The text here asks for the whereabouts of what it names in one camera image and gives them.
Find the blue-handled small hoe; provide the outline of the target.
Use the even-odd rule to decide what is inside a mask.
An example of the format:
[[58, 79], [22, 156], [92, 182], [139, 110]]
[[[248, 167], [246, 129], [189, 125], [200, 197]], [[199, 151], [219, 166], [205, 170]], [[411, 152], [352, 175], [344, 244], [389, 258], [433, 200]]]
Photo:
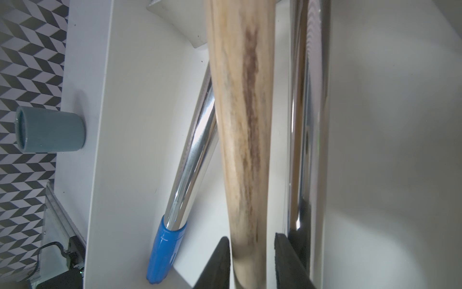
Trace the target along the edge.
[[158, 227], [146, 279], [161, 283], [178, 254], [188, 217], [218, 142], [215, 96], [207, 67], [167, 208]]
[[286, 233], [315, 288], [323, 287], [331, 1], [291, 1]]

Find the wooden-handled hoe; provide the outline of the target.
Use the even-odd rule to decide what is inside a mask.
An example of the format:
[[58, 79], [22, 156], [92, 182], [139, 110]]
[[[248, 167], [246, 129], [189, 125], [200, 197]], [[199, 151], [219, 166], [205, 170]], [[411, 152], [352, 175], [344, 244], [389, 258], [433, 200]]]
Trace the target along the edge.
[[275, 1], [205, 1], [233, 272], [238, 289], [267, 286], [267, 209]]

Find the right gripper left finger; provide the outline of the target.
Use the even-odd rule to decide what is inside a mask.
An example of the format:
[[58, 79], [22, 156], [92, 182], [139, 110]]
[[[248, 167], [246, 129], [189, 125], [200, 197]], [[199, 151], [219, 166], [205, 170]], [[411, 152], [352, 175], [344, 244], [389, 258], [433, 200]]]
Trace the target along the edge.
[[229, 289], [230, 278], [230, 244], [227, 237], [222, 237], [193, 289]]

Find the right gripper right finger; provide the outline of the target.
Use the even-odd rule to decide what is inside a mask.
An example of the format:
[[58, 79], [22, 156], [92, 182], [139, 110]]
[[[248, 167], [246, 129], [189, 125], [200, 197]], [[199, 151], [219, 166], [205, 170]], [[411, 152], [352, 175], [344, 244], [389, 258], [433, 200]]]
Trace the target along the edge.
[[278, 289], [315, 289], [285, 234], [275, 234], [274, 249]]

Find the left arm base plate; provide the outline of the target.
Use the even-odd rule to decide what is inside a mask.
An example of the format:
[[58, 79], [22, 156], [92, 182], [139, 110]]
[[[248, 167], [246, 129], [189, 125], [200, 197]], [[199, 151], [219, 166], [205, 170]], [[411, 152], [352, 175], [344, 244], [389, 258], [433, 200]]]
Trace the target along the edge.
[[36, 289], [83, 289], [84, 288], [84, 267], [85, 267], [85, 246], [77, 236], [72, 236], [68, 242], [68, 248], [58, 242], [50, 242], [38, 248], [38, 259], [33, 274], [42, 271], [41, 254], [46, 248], [57, 247], [60, 255], [66, 260], [66, 267], [63, 273], [60, 273], [52, 278], [36, 285]]

